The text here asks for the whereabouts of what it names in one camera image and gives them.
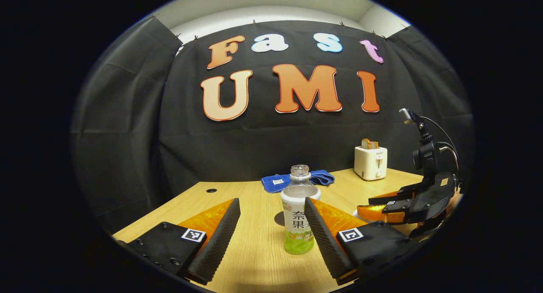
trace white toaster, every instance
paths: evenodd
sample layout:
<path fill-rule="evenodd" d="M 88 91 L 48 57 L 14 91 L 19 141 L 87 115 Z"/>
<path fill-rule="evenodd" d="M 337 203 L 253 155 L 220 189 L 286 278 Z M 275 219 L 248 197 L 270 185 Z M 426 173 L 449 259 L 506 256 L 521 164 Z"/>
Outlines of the white toaster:
<path fill-rule="evenodd" d="M 367 181 L 386 176 L 386 148 L 355 147 L 355 173 Z"/>

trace white wall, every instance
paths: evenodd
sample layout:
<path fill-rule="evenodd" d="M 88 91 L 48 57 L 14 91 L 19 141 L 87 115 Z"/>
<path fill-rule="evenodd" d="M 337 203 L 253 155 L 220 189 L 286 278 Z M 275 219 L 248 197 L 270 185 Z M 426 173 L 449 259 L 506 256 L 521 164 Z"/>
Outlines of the white wall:
<path fill-rule="evenodd" d="M 384 7 L 374 4 L 361 18 L 359 24 L 368 32 L 375 31 L 378 36 L 389 36 L 408 27 L 410 24 Z"/>
<path fill-rule="evenodd" d="M 259 6 L 223 11 L 186 22 L 170 30 L 175 35 L 180 34 L 179 39 L 183 43 L 187 43 L 194 40 L 194 36 L 202 37 L 228 28 L 252 24 L 252 20 L 255 20 L 256 23 L 277 20 L 308 20 L 338 25 L 343 22 L 347 27 L 366 30 L 358 22 L 345 17 L 312 9 L 284 6 Z"/>

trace blue towel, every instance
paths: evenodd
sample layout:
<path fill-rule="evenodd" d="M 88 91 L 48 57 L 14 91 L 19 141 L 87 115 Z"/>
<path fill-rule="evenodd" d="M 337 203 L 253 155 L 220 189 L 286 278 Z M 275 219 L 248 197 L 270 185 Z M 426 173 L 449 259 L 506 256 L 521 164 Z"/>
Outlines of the blue towel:
<path fill-rule="evenodd" d="M 310 173 L 311 178 L 309 180 L 315 185 L 328 186 L 336 180 L 336 178 L 334 178 L 334 176 L 328 173 L 326 170 L 315 170 L 310 171 Z M 281 190 L 291 183 L 290 176 L 290 174 L 285 174 L 263 177 L 261 181 L 262 185 L 264 186 L 264 190 L 270 194 L 281 192 Z"/>

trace table surface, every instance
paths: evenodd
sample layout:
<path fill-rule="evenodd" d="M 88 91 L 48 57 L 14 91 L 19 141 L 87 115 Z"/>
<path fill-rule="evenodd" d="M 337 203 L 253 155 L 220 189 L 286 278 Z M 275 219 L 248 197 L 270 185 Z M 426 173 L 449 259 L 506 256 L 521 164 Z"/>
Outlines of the table surface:
<path fill-rule="evenodd" d="M 331 174 L 336 178 L 333 184 L 317 186 L 322 192 L 321 201 L 349 214 L 357 205 L 367 205 L 368 198 L 399 190 L 423 178 L 393 169 L 387 169 L 386 177 L 378 181 L 364 181 L 353 169 Z M 210 188 L 217 191 L 207 193 Z M 285 228 L 274 221 L 275 215 L 283 211 L 280 193 L 267 193 L 260 181 L 201 181 L 113 237 L 128 243 L 160 222 L 178 224 L 232 198 L 239 198 L 241 210 L 236 231 L 213 280 L 206 286 L 196 285 L 217 293 L 328 293 L 351 284 L 337 285 L 316 243 L 310 252 L 301 255 L 292 255 L 283 249 Z M 394 227 L 408 235 L 416 225 Z"/>

